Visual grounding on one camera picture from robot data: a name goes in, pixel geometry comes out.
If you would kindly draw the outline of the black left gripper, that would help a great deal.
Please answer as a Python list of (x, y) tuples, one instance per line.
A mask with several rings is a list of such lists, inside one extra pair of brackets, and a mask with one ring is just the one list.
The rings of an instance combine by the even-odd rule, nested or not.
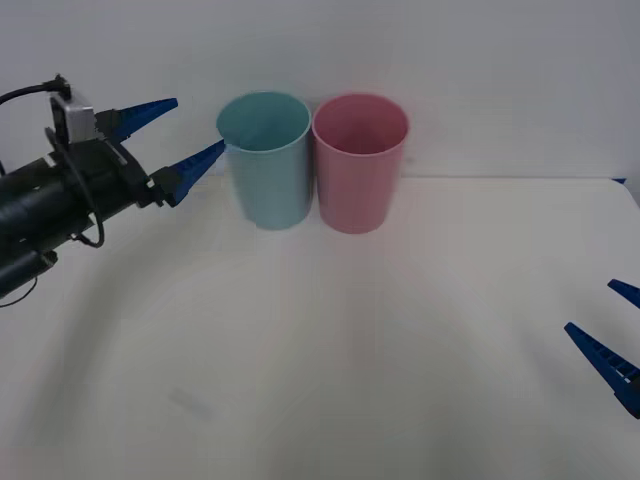
[(136, 204), (146, 207), (151, 192), (158, 205), (174, 208), (225, 152), (223, 140), (150, 176), (118, 142), (178, 106), (176, 98), (157, 100), (96, 114), (96, 128), (105, 138), (63, 143), (48, 131), (54, 165), (48, 187), (48, 229), (86, 231), (105, 229), (105, 222)]

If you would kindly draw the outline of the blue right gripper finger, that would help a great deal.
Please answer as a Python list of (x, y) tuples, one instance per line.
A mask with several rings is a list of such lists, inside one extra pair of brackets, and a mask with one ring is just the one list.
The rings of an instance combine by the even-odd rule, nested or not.
[(611, 388), (619, 403), (639, 418), (639, 368), (601, 344), (574, 323), (564, 327), (576, 347)]
[(640, 306), (640, 289), (638, 287), (617, 279), (609, 281), (607, 286), (634, 306)]

